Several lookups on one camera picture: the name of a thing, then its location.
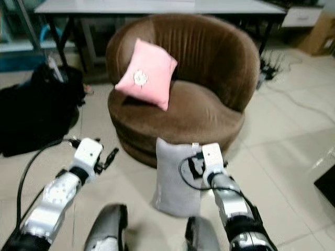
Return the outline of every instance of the white table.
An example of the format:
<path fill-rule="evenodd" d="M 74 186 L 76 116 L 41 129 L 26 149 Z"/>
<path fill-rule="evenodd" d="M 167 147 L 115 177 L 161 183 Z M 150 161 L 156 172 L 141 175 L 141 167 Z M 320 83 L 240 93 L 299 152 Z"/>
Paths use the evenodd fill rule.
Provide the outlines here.
<path fill-rule="evenodd" d="M 242 29 L 245 28 L 246 20 L 261 18 L 268 21 L 264 36 L 259 34 L 259 37 L 262 37 L 260 46 L 260 53 L 262 53 L 272 25 L 275 22 L 282 22 L 286 15 L 284 9 L 258 0 L 46 0 L 35 9 L 35 13 L 46 16 L 65 66 L 67 66 L 67 62 L 63 49 L 71 30 L 77 37 L 77 30 L 74 25 L 74 18 L 76 17 L 141 16 L 160 13 L 212 14 L 229 20 L 241 20 Z M 57 36 L 53 23 L 54 17 L 59 16 L 69 17 L 69 22 L 61 39 Z"/>

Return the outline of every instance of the black cable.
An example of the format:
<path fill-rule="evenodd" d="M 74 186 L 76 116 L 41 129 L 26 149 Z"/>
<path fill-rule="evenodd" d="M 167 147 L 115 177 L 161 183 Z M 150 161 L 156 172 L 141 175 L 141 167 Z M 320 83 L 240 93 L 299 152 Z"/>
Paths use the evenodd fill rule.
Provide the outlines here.
<path fill-rule="evenodd" d="M 15 231 L 18 231 L 20 229 L 20 225 L 22 222 L 22 219 L 24 219 L 27 216 L 27 213 L 29 212 L 29 210 L 32 208 L 33 204 L 36 202 L 36 200 L 38 199 L 38 197 L 41 195 L 41 193 L 43 192 L 43 189 L 38 193 L 38 195 L 34 198 L 33 202 L 30 204 L 30 206 L 28 207 L 28 209 L 26 210 L 24 217 L 21 218 L 21 194 L 22 194 L 22 188 L 23 188 L 23 184 L 24 181 L 26 179 L 27 173 L 32 165 L 32 163 L 35 161 L 35 159 L 45 150 L 48 149 L 52 146 L 58 145 L 63 141 L 69 141 L 69 139 L 59 139 L 59 140 L 55 140 L 52 141 L 51 143 L 45 145 L 44 147 L 42 147 L 29 161 L 29 163 L 27 164 L 26 168 L 24 169 L 24 172 L 22 173 L 21 176 L 21 180 L 19 183 L 19 187 L 17 190 L 17 197 L 16 197 L 16 226 L 15 226 Z"/>
<path fill-rule="evenodd" d="M 182 178 L 182 180 L 191 188 L 195 189 L 195 190 L 198 190 L 198 191 L 209 191 L 209 190 L 225 190 L 225 191 L 232 191 L 232 192 L 235 192 L 237 193 L 238 195 L 240 195 L 245 201 L 246 203 L 248 204 L 248 206 L 250 207 L 250 209 L 253 209 L 254 208 L 254 205 L 251 203 L 251 201 L 242 193 L 242 191 L 236 191 L 234 189 L 231 189 L 231 188 L 228 188 L 228 187 L 208 187 L 208 188 L 201 188 L 201 187 L 196 187 L 196 186 L 193 186 L 192 184 L 190 184 L 186 178 L 184 177 L 183 175 L 183 172 L 182 172 L 182 165 L 183 163 L 188 160 L 189 158 L 194 158 L 196 157 L 196 155 L 194 156 L 191 156 L 191 157 L 187 157 L 187 158 L 184 158 L 182 161 L 179 162 L 179 165 L 178 165 L 178 171 L 179 171 L 179 174 Z"/>

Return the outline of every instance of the electrical cable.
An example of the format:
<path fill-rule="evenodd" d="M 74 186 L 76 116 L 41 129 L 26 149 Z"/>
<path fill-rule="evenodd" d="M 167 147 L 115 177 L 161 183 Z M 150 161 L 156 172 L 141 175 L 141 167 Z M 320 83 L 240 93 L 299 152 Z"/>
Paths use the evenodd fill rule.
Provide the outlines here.
<path fill-rule="evenodd" d="M 274 92 L 277 92 L 277 93 L 281 93 L 283 95 L 285 95 L 291 102 L 293 102 L 295 105 L 301 107 L 301 108 L 304 108 L 304 109 L 307 109 L 307 110 L 310 110 L 310 111 L 313 111 L 313 112 L 316 112 L 318 114 L 321 114 L 323 116 L 325 116 L 332 124 L 335 125 L 335 119 L 333 119 L 331 116 L 329 116 L 329 114 L 327 114 L 326 112 L 322 111 L 322 110 L 319 110 L 317 108 L 314 108 L 314 107 L 311 107 L 311 106 L 308 106 L 306 104 L 303 104 L 303 103 L 300 103 L 298 101 L 296 101 L 288 92 L 284 91 L 284 90 L 280 90 L 280 89 L 277 89 L 275 87 L 272 87 L 269 85 L 269 83 L 277 83 L 278 81 L 278 75 L 279 74 L 282 74 L 282 73 L 288 73 L 292 70 L 291 66 L 292 65 L 295 65 L 295 64 L 302 64 L 303 60 L 300 59 L 300 58 L 297 58 L 298 61 L 294 61 L 294 62 L 290 62 L 288 64 L 288 70 L 285 70 L 285 71 L 280 71 L 276 76 L 275 78 L 272 80 L 272 81 L 266 81 L 265 82 L 265 85 L 267 86 L 267 88 L 269 88 L 270 90 L 274 91 Z"/>
<path fill-rule="evenodd" d="M 254 208 L 254 205 L 251 203 L 251 201 L 242 193 L 242 191 L 236 191 L 234 189 L 231 189 L 231 188 L 228 188 L 228 187 L 206 187 L 206 188 L 202 188 L 202 187 L 196 187 L 196 186 L 193 186 L 192 184 L 190 184 L 185 176 L 183 175 L 183 172 L 182 172 L 182 165 L 183 163 L 188 160 L 189 158 L 194 158 L 196 157 L 197 155 L 194 155 L 194 156 L 191 156 L 191 157 L 187 157 L 187 158 L 184 158 L 182 159 L 180 162 L 179 162 L 179 165 L 178 165 L 178 171 L 179 171 L 179 174 L 180 174 L 180 177 L 182 178 L 182 180 L 191 188 L 195 189 L 195 190 L 198 190 L 198 191 L 209 191 L 209 190 L 225 190 L 225 191 L 232 191 L 232 192 L 235 192 L 237 193 L 238 195 L 240 195 L 245 201 L 246 203 L 248 204 L 248 206 L 250 207 L 250 209 Z"/>
<path fill-rule="evenodd" d="M 28 212 L 30 211 L 30 209 L 32 208 L 32 206 L 35 204 L 36 200 L 38 199 L 38 197 L 42 194 L 43 192 L 43 188 L 39 191 L 39 193 L 35 196 L 35 198 L 33 199 L 32 203 L 29 205 L 28 209 L 26 210 L 26 212 L 24 213 L 24 216 L 21 218 L 21 194 L 22 194 L 22 189 L 23 189 L 23 184 L 24 181 L 26 179 L 27 173 L 32 165 L 32 163 L 35 161 L 35 159 L 46 149 L 58 145 L 61 142 L 64 141 L 70 141 L 69 139 L 59 139 L 59 140 L 55 140 L 52 141 L 51 143 L 45 145 L 44 147 L 42 147 L 28 162 L 27 166 L 24 169 L 24 172 L 22 173 L 21 176 L 21 180 L 19 183 L 19 187 L 17 190 L 17 197 L 16 197 L 16 226 L 15 226 L 15 230 L 14 231 L 18 231 L 20 229 L 20 225 L 22 220 L 27 216 Z"/>

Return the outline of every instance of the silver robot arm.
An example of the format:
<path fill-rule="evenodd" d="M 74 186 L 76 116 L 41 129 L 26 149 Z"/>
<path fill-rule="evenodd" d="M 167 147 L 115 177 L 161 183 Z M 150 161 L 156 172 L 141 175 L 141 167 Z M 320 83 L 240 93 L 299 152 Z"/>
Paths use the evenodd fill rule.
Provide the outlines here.
<path fill-rule="evenodd" d="M 54 242 L 65 218 L 67 209 L 86 182 L 113 161 L 118 149 L 108 156 L 106 163 L 99 162 L 103 146 L 85 138 L 72 141 L 76 152 L 69 170 L 63 170 L 55 180 L 45 186 L 42 199 L 23 224 L 19 233 L 11 236 L 2 250 L 45 251 Z"/>
<path fill-rule="evenodd" d="M 257 208 L 243 195 L 238 184 L 224 169 L 219 144 L 204 145 L 202 150 L 205 160 L 203 181 L 213 188 L 230 250 L 277 251 L 263 226 Z"/>

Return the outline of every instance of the metal table frame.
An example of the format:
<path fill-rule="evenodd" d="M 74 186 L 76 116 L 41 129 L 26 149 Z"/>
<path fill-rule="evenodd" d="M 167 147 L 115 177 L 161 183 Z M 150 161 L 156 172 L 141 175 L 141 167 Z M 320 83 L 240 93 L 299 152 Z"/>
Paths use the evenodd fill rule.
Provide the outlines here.
<path fill-rule="evenodd" d="M 66 57 L 64 54 L 64 47 L 65 43 L 68 40 L 71 33 L 74 35 L 75 45 L 78 49 L 80 59 L 82 62 L 83 70 L 87 72 L 87 67 L 84 61 L 83 52 L 80 46 L 80 43 L 78 41 L 79 39 L 79 31 L 75 25 L 76 19 L 80 18 L 89 18 L 89 17 L 106 17 L 106 16 L 113 16 L 113 17 L 142 17 L 146 15 L 150 15 L 151 13 L 143 13 L 143 14 L 134 14 L 134 13 L 122 13 L 122 14 L 98 14 L 98 13 L 48 13 L 48 14 L 39 14 L 39 15 L 45 15 L 47 22 L 50 25 L 50 31 L 53 36 L 53 39 L 57 45 L 58 53 L 61 57 L 63 65 L 66 67 L 68 66 L 68 63 L 66 61 Z M 269 35 L 271 32 L 271 29 L 274 24 L 280 24 L 284 18 L 285 13 L 283 14 L 221 14 L 221 13 L 210 13 L 211 16 L 216 16 L 218 18 L 226 19 L 226 20 L 235 20 L 239 21 L 239 27 L 246 32 L 248 32 L 253 38 L 261 40 L 261 45 L 259 48 L 259 53 L 262 54 L 266 43 L 269 39 Z M 55 24 L 54 24 L 54 18 L 56 17 L 67 17 L 68 22 L 66 24 L 65 30 L 62 34 L 62 37 L 59 38 Z M 259 21 L 267 21 L 267 27 L 265 29 L 264 34 L 260 34 L 259 25 L 256 25 L 256 32 L 249 32 L 246 30 L 247 23 L 251 20 L 256 21 L 258 23 Z"/>

